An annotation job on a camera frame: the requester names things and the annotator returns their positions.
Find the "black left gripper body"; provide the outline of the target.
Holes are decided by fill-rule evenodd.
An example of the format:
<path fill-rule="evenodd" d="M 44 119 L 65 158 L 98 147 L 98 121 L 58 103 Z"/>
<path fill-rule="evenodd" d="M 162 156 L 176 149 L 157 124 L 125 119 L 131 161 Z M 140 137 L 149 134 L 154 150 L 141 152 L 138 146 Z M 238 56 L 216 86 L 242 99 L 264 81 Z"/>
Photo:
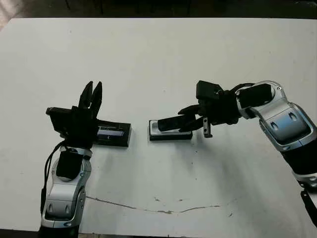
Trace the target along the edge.
<path fill-rule="evenodd" d="M 65 113 L 64 145 L 90 150 L 97 137 L 97 116 L 93 109 L 73 106 Z"/>

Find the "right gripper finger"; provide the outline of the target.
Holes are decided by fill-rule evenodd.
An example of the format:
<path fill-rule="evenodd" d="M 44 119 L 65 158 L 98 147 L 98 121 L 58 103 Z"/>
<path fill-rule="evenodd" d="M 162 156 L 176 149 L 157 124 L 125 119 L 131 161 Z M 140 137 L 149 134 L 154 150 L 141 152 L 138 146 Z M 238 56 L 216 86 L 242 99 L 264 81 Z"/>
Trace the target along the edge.
<path fill-rule="evenodd" d="M 195 131 L 200 129 L 204 126 L 204 119 L 198 118 L 195 120 L 192 120 L 185 124 L 184 126 L 180 127 L 179 132 L 189 132 L 189 131 Z"/>
<path fill-rule="evenodd" d="M 197 105 L 190 105 L 183 109 L 181 109 L 178 113 L 178 115 L 200 115 L 203 116 L 206 114 L 206 110 L 203 106 L 200 104 Z"/>

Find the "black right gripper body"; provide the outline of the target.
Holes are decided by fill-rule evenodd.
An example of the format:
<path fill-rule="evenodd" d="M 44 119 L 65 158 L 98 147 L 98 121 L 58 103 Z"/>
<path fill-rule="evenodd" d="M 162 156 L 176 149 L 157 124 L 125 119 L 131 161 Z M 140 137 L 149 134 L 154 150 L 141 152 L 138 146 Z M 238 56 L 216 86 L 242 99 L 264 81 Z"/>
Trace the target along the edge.
<path fill-rule="evenodd" d="M 211 125 L 237 124 L 240 113 L 235 93 L 219 93 L 218 99 L 199 99 L 199 113 L 203 118 L 205 138 L 212 138 Z"/>

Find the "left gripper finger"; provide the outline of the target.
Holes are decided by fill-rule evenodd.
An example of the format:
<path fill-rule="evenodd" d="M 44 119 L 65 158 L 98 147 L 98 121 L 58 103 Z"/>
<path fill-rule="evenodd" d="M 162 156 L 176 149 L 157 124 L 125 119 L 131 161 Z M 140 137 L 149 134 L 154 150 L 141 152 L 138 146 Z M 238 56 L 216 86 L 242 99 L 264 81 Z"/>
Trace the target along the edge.
<path fill-rule="evenodd" d="M 98 115 L 100 106 L 102 104 L 102 92 L 102 83 L 99 81 L 91 96 L 90 110 L 94 116 Z"/>
<path fill-rule="evenodd" d="M 92 103 L 92 94 L 93 94 L 93 82 L 90 81 L 84 88 L 82 94 L 80 95 L 78 108 L 88 109 Z"/>

